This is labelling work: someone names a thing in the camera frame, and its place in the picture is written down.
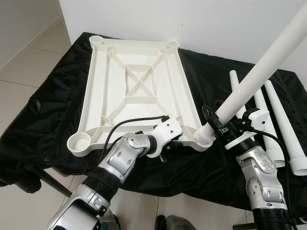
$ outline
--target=white pipe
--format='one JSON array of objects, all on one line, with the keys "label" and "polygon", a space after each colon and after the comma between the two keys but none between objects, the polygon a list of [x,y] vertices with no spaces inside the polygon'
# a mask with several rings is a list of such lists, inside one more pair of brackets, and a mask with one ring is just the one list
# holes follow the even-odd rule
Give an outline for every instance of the white pipe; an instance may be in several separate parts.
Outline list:
[{"label": "white pipe", "polygon": [[[239,80],[238,76],[236,75],[236,71],[235,70],[230,71],[229,77],[231,83],[231,90],[234,91],[236,87],[239,86]],[[244,112],[246,112],[245,105],[243,105],[242,108],[240,108],[239,111],[236,113],[237,118],[242,118]]]},{"label": "white pipe", "polygon": [[[216,111],[223,125],[260,89],[306,36],[307,3],[305,3],[271,47],[264,53],[235,91],[229,95]],[[194,138],[199,145],[208,148],[214,141],[214,131],[207,123],[194,133]]]},{"label": "white pipe", "polygon": [[290,156],[290,166],[294,175],[307,175],[307,157],[305,156],[300,143],[295,135],[291,123],[285,113],[283,106],[277,96],[277,93],[268,80],[265,84],[274,115],[276,117],[280,132],[282,133],[284,143]]},{"label": "white pipe", "polygon": [[[254,99],[255,99],[257,108],[268,110],[268,107],[267,107],[267,104],[265,103],[261,89],[259,89],[255,93]],[[270,133],[274,135],[275,137],[277,137],[270,115],[267,121],[265,122],[263,132]],[[279,144],[275,140],[267,136],[263,136],[263,140],[264,140],[264,145],[265,145],[265,152],[267,153],[267,155],[275,162],[278,168],[284,167],[283,151],[280,148]]]}]

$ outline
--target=white plastic tube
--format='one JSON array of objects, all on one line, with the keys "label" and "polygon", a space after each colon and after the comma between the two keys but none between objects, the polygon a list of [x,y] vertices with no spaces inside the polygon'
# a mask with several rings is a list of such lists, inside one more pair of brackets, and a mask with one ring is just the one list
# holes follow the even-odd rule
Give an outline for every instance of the white plastic tube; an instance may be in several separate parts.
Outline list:
[{"label": "white plastic tube", "polygon": [[[236,87],[239,86],[239,80],[236,71],[235,70],[230,71],[229,77],[231,83],[231,90],[234,91]],[[242,108],[240,108],[239,111],[236,113],[237,118],[242,118],[244,112],[246,112],[245,105],[243,105]]]},{"label": "white plastic tube", "polygon": [[300,143],[295,135],[291,123],[285,113],[283,106],[277,96],[277,93],[268,80],[265,84],[274,115],[276,117],[280,132],[282,133],[284,143],[290,156],[290,166],[294,175],[307,175],[307,157],[305,156]]},{"label": "white plastic tube", "polygon": [[[267,107],[267,104],[265,103],[261,89],[259,89],[255,93],[254,99],[255,99],[257,108],[268,110],[268,107]],[[270,133],[277,137],[270,115],[267,121],[265,122],[263,132]],[[263,136],[263,140],[264,140],[264,145],[265,145],[265,152],[267,153],[267,155],[275,162],[278,168],[284,167],[283,151],[280,148],[279,144],[275,140],[267,136]]]},{"label": "white plastic tube", "polygon": [[[216,111],[223,125],[260,89],[306,36],[307,3],[305,3],[254,68]],[[194,133],[194,138],[199,145],[208,148],[214,141],[214,131],[207,123]]]}]

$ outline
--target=white wall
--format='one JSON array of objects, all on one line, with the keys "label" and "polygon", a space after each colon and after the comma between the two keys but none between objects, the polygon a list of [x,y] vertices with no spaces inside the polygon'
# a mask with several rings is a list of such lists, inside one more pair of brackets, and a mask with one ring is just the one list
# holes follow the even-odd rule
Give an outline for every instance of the white wall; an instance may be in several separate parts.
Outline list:
[{"label": "white wall", "polygon": [[[306,0],[60,0],[70,39],[82,32],[168,41],[256,63]],[[307,39],[280,66],[307,89]]]},{"label": "white wall", "polygon": [[58,0],[0,0],[0,69],[60,15]]}]

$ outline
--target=black cloth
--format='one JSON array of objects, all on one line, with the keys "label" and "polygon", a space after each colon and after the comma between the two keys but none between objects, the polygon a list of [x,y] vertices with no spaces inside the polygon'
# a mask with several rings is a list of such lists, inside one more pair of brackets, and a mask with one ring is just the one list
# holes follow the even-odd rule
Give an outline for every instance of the black cloth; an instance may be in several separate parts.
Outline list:
[{"label": "black cloth", "polygon": [[[88,39],[92,35],[83,33],[77,39],[2,135],[0,186],[20,182],[19,176],[31,170],[54,166],[65,174],[82,174],[97,165],[101,150],[78,158],[66,147],[67,139],[77,131],[80,121],[92,54]],[[242,80],[253,64],[184,49],[178,52],[204,124],[202,105],[216,108],[218,100],[224,101],[231,93],[229,71],[236,70],[239,80]],[[293,72],[277,70],[271,81],[306,154],[307,93]],[[272,111],[265,91],[264,96]],[[254,108],[254,100],[251,99],[246,107]],[[271,116],[278,127],[272,112]],[[282,139],[278,128],[276,131]],[[261,137],[257,140],[264,147]],[[167,164],[162,164],[159,158],[138,158],[122,188],[156,196],[185,193],[223,205],[250,209],[245,178],[234,158],[235,153],[226,151],[218,140],[205,152],[181,147],[165,150],[163,154],[168,159]],[[280,168],[278,179],[283,185],[284,175],[284,168]],[[35,179],[38,180],[29,174],[29,181]],[[22,182],[27,184],[28,181],[23,179]],[[294,216],[306,217],[307,177],[294,176],[290,172],[290,192]]]}]

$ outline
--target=white plastic tray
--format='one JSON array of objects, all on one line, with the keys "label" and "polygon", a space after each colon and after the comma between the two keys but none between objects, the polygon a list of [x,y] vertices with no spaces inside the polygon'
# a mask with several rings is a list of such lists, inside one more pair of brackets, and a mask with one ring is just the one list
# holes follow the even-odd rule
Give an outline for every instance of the white plastic tray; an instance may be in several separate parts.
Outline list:
[{"label": "white plastic tray", "polygon": [[[193,134],[201,127],[178,55],[179,43],[90,38],[93,48],[79,129],[67,146],[75,156],[102,149],[117,123],[168,115],[183,130],[178,141],[202,149]],[[153,130],[160,120],[126,123],[110,142],[127,132]]]}]

